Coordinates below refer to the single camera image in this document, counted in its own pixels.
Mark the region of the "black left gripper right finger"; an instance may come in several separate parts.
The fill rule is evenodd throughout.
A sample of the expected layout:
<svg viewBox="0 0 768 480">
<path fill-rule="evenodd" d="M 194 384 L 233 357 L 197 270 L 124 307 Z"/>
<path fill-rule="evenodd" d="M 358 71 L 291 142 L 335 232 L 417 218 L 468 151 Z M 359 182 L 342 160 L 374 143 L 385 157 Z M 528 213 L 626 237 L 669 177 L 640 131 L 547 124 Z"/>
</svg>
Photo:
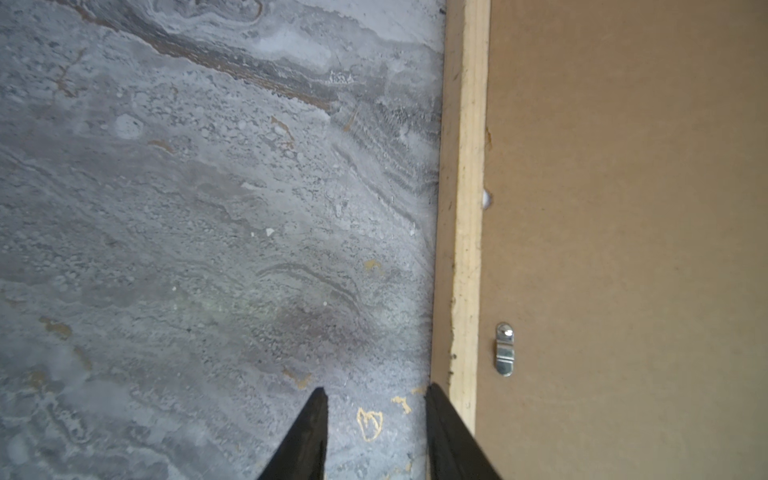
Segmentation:
<svg viewBox="0 0 768 480">
<path fill-rule="evenodd" d="M 427 388 L 430 474 L 436 480 L 500 480 L 473 434 L 437 383 Z"/>
</svg>

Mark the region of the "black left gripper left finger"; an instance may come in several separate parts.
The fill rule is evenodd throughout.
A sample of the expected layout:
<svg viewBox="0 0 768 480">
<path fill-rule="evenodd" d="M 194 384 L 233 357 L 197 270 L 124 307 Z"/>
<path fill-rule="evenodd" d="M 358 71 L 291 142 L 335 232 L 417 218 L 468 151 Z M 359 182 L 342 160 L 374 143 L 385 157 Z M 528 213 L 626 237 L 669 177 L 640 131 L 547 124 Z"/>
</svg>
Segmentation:
<svg viewBox="0 0 768 480">
<path fill-rule="evenodd" d="M 323 480 L 328 442 L 328 396 L 313 390 L 258 480 Z"/>
</svg>

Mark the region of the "light wooden picture frame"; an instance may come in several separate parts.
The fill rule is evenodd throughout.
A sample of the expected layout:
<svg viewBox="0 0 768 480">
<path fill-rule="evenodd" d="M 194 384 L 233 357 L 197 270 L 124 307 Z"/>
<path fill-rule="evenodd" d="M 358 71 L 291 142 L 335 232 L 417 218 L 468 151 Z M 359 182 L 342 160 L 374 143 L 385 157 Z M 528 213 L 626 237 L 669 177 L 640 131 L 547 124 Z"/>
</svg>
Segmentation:
<svg viewBox="0 0 768 480">
<path fill-rule="evenodd" d="M 489 0 L 446 4 L 431 379 L 476 424 Z"/>
</svg>

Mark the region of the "brown cardboard backing board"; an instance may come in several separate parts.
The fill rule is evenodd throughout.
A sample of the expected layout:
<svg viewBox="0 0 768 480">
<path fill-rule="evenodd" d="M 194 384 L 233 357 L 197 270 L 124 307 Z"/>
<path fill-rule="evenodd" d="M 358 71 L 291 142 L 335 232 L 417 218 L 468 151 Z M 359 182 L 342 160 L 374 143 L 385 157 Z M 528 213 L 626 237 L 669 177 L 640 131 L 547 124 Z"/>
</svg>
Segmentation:
<svg viewBox="0 0 768 480">
<path fill-rule="evenodd" d="M 505 479 L 767 475 L 767 5 L 492 6 L 476 435 Z"/>
</svg>

